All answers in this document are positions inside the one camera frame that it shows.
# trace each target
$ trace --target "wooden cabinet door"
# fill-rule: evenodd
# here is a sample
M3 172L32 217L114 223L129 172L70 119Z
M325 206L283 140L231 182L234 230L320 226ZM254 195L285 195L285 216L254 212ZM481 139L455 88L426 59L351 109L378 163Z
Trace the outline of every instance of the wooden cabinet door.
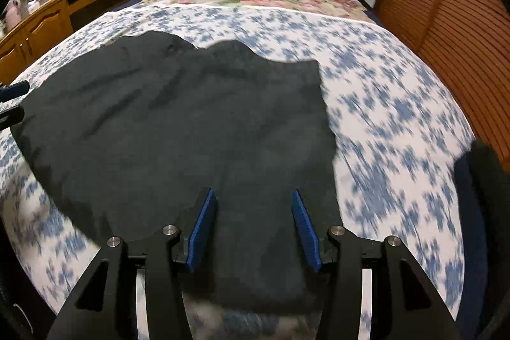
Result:
M21 32L0 43L0 82L9 85L27 66Z
M24 25L23 33L23 44L32 63L72 34L66 1L36 11Z

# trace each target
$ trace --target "metal screw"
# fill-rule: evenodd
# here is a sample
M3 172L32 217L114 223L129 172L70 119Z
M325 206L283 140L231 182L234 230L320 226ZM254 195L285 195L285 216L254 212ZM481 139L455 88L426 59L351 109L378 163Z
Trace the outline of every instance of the metal screw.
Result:
M399 237L397 236L389 236L388 237L388 243L392 246L392 247L398 247L402 241L400 240Z
M165 235L173 235L177 232L177 227L175 225L167 225L163 228L163 233Z
M345 228L340 225L335 225L330 228L330 232L336 236L342 236L345 233Z
M108 240L107 244L109 247L115 248L120 244L120 238L118 236L113 236Z

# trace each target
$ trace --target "blue and white bedsheet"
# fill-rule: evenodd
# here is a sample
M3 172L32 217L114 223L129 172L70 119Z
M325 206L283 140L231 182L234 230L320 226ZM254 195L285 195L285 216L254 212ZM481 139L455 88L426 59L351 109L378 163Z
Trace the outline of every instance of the blue and white bedsheet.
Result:
M202 48L236 39L277 61L317 59L337 136L333 165L345 226L377 240L400 236L456 316L463 243L450 169L473 133L426 64L371 23L279 8L154 4L106 13L17 80L37 88L78 55L149 30ZM0 214L7 234L34 286L58 311L98 247L58 212L8 130L0 133L0 149ZM371 281L364 277L360 338L370 331ZM137 298L139 337L146 338L141 277ZM312 339L320 318L239 313L187 296L185 304L195 339Z

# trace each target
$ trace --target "cabinet handle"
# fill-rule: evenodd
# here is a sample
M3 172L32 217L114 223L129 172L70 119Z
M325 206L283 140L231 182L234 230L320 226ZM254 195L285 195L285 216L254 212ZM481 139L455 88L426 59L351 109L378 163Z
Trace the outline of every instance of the cabinet handle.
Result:
M23 54L23 59L26 61L25 52L23 51L23 44L19 44L19 48L21 49L21 54Z
M29 47L29 54L30 54L30 55L34 55L34 53L32 52L32 47L30 46L29 39L28 39L28 38L26 38L26 39L25 39L25 41L26 41L26 46L28 46L28 47Z

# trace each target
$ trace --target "wooden louvered door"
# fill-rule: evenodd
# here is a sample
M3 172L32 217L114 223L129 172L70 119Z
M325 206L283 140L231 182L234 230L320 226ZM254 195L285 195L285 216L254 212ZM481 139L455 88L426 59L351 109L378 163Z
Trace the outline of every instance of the wooden louvered door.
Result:
M450 89L510 170L510 17L500 0L378 0L386 28Z

